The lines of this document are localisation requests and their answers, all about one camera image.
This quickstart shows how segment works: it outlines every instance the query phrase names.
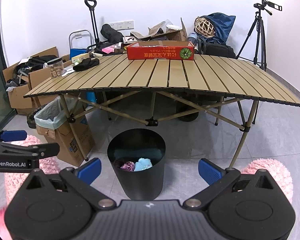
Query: green object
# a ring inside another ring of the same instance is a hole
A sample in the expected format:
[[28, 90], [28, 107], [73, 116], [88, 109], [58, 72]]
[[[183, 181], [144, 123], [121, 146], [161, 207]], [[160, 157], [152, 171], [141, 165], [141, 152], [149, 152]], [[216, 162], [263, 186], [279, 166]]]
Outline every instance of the green object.
[[180, 51], [180, 57], [182, 59], [188, 59], [190, 58], [192, 55], [192, 52], [189, 48], [183, 48], [181, 51]]

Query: woven rattan basket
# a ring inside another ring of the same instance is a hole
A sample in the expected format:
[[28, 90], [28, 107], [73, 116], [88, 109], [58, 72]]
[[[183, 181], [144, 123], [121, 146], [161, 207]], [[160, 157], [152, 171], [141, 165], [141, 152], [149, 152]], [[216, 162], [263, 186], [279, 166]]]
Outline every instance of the woven rattan basket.
[[194, 21], [195, 31], [206, 38], [215, 36], [215, 30], [212, 23], [206, 18], [197, 17]]

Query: plastic jar with snacks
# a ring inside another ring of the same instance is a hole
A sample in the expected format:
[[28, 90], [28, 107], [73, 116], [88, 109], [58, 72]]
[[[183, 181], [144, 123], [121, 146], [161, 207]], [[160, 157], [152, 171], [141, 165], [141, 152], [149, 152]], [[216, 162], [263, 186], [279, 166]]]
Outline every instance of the plastic jar with snacks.
[[62, 58], [55, 58], [47, 62], [52, 78], [60, 77], [64, 74]]

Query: white wall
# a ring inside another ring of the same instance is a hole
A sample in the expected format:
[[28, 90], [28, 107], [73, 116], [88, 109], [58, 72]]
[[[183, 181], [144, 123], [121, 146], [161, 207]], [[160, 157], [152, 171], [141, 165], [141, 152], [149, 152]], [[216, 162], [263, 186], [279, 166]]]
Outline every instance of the white wall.
[[271, 0], [282, 5], [268, 17], [267, 63], [300, 91], [300, 0]]
[[[104, 23], [134, 20], [135, 31], [145, 35], [148, 27], [170, 19], [180, 25], [180, 17], [189, 34], [197, 16], [214, 12], [236, 15], [228, 45], [238, 52], [254, 20], [253, 4], [261, 0], [97, 0], [98, 30]], [[69, 53], [68, 36], [71, 32], [89, 29], [90, 12], [84, 0], [2, 0], [2, 35], [6, 58], [13, 64], [52, 46], [60, 55]], [[250, 38], [242, 56], [253, 58], [256, 34]]]

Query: red box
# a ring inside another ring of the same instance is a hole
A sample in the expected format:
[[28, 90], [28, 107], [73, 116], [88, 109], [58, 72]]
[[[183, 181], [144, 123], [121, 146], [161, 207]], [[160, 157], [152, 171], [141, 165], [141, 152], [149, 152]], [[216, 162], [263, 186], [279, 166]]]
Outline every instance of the red box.
[[189, 41], [139, 41], [127, 46], [129, 60], [193, 60], [194, 46]]

